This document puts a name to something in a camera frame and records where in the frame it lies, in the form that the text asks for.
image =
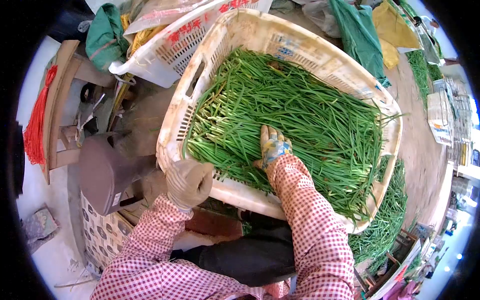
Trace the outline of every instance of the concrete floor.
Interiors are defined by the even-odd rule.
[[[274,13],[294,22],[315,34],[325,34],[312,22],[306,19],[301,10],[284,15]],[[325,37],[334,45],[340,46],[338,39]],[[400,63],[392,70],[385,68],[385,74],[392,83],[388,88],[397,99],[403,117],[404,128],[399,157],[405,161],[407,183],[407,213],[404,225],[408,227],[416,217],[419,222],[431,224],[439,200],[441,185],[446,169],[446,147],[437,144],[426,121],[422,100],[419,98],[413,79],[412,70],[404,54],[400,55]],[[150,155],[155,153],[156,140],[163,117],[176,86],[169,89],[159,87],[141,79],[135,87],[137,99],[133,108],[123,114],[117,129],[130,129],[132,134],[121,141],[121,146],[129,156]],[[121,212],[133,224],[138,222],[141,213],[150,206],[156,196],[165,192],[165,178],[158,170],[142,180],[141,186],[145,200]]]

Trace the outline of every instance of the green bag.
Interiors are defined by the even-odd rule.
[[[342,35],[343,50],[361,64],[383,87],[391,86],[384,74],[384,57],[373,25],[372,8],[360,5],[360,10],[343,0],[329,0]]]
[[[88,58],[97,69],[107,71],[113,61],[126,61],[128,47],[123,37],[119,10],[111,3],[102,5],[88,30],[85,42]]]

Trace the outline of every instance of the crate handle hole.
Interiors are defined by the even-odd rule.
[[[190,83],[190,86],[188,87],[187,92],[185,93],[185,95],[187,95],[188,97],[191,97],[193,95],[193,91],[195,90],[198,79],[200,78],[200,75],[202,74],[204,69],[205,69],[205,62],[202,60],[202,62],[198,66],[197,71],[195,72],[195,75],[193,76],[192,82]]]

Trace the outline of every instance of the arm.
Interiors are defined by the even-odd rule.
[[[167,195],[159,195],[154,208],[142,214],[118,257],[144,257],[167,261],[173,239],[193,217],[192,207],[205,201],[212,189],[213,165],[179,160],[166,171]]]
[[[116,260],[142,257],[150,261],[167,261],[175,236],[184,231],[185,221],[192,217],[192,211],[183,212],[169,201],[166,195],[159,195],[155,199],[154,207],[140,217]]]
[[[159,195],[145,211],[123,249],[102,273],[90,299],[123,299],[144,293],[142,299],[160,295],[163,268],[168,263],[173,240],[193,216],[192,207],[203,202],[212,188],[211,164],[182,160],[167,170],[167,195]]]
[[[299,298],[352,299],[353,255],[345,226],[313,185],[304,164],[295,156],[279,156],[267,168],[268,179],[292,228],[295,295]]]

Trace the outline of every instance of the checkered shirt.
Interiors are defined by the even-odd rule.
[[[268,167],[267,174],[292,228],[298,277],[291,297],[353,299],[353,256],[345,227],[315,190],[307,168],[286,154]],[[251,288],[185,260],[169,262],[174,237],[192,216],[179,211],[166,195],[158,196],[104,270],[90,299],[231,300],[250,294],[266,300],[288,293],[289,282]]]

